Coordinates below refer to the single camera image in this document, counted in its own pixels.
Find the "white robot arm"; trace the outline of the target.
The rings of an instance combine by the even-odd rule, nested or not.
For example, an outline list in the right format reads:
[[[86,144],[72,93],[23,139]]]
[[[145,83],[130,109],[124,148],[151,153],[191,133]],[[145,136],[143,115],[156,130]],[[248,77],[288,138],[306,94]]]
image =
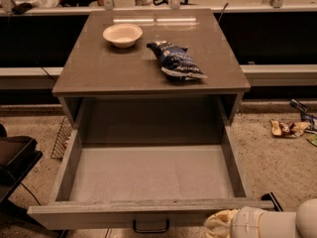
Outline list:
[[[208,217],[206,238],[317,238],[317,199],[295,212],[267,211],[245,206]]]

